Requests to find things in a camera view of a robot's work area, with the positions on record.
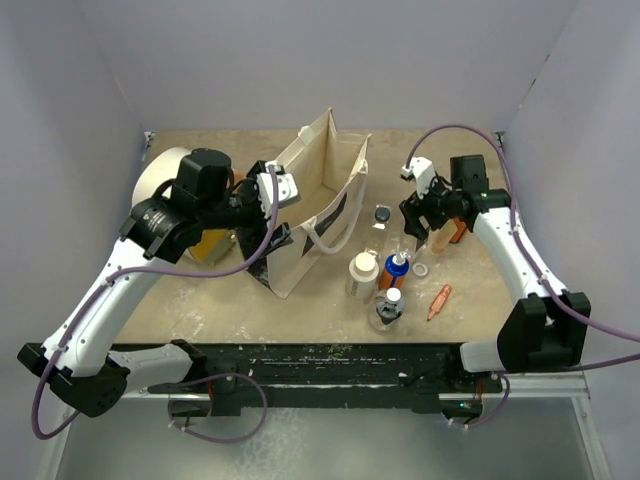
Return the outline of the clear square bottle dark cap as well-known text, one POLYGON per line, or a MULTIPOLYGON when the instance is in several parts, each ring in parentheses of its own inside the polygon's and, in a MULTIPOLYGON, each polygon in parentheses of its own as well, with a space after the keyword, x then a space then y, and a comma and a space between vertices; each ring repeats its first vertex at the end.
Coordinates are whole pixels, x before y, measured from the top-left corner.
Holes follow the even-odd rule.
POLYGON ((373 212, 373 220, 367 237, 365 251, 373 255, 377 261, 382 253, 389 235, 392 208, 378 204, 373 212))

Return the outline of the canvas tote bag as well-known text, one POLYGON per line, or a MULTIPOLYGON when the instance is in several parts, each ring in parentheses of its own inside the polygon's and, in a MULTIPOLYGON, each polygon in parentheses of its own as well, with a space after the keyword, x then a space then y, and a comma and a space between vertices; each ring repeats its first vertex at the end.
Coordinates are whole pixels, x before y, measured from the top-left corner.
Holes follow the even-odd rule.
POLYGON ((294 177, 300 200, 278 212, 289 237, 248 272, 277 297, 287 298, 319 259, 339 253, 351 238, 364 202, 369 138, 339 131, 329 109, 275 158, 294 177))

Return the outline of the white bottle beige cap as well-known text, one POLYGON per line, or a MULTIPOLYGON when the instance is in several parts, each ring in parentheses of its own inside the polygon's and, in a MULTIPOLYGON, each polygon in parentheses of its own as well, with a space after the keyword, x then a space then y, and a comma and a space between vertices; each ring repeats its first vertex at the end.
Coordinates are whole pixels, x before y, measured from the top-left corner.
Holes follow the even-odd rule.
POLYGON ((374 291, 379 275, 376 257, 368 252, 356 255, 349 263, 346 294, 357 300, 368 299, 374 291))

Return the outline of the small clear bottle white cap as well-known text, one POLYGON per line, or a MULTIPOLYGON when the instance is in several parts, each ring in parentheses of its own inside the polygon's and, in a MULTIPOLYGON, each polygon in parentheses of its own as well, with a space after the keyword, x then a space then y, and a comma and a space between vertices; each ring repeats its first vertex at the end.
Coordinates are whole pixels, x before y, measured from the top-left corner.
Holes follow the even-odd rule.
POLYGON ((398 288, 380 290, 369 307, 369 324, 377 331, 390 331, 404 311, 405 299, 398 288))

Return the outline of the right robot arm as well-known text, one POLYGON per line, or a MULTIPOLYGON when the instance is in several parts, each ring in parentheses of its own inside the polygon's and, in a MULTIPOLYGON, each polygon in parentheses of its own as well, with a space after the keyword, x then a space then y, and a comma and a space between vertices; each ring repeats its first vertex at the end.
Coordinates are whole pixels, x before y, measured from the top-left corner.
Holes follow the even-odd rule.
POLYGON ((587 316, 591 304, 583 293, 571 293, 537 254, 515 212, 511 196, 489 185, 483 156, 450 160, 450 179, 433 163, 414 157, 401 177, 415 191, 400 204, 404 231, 418 241, 457 219, 480 240, 507 286, 513 308, 492 340, 461 345, 459 358, 445 366, 446 383, 467 391, 480 372, 551 372, 578 365, 587 333, 570 309, 587 316))

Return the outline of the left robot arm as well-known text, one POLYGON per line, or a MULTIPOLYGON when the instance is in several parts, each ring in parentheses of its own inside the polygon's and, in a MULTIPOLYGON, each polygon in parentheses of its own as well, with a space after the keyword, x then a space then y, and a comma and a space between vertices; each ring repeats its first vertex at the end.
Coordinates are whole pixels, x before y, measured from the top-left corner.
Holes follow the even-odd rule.
POLYGON ((295 203, 294 176, 276 162, 258 161, 235 176, 228 155, 212 149, 169 150, 175 162, 144 171, 149 184, 124 224, 98 278, 70 317, 42 344, 27 343, 18 359, 77 412, 95 418, 126 393, 163 384, 184 392, 202 387, 206 358, 184 340, 161 347, 115 351, 112 345, 141 300, 211 230, 245 230, 253 241, 240 269, 287 236, 280 208, 295 203))

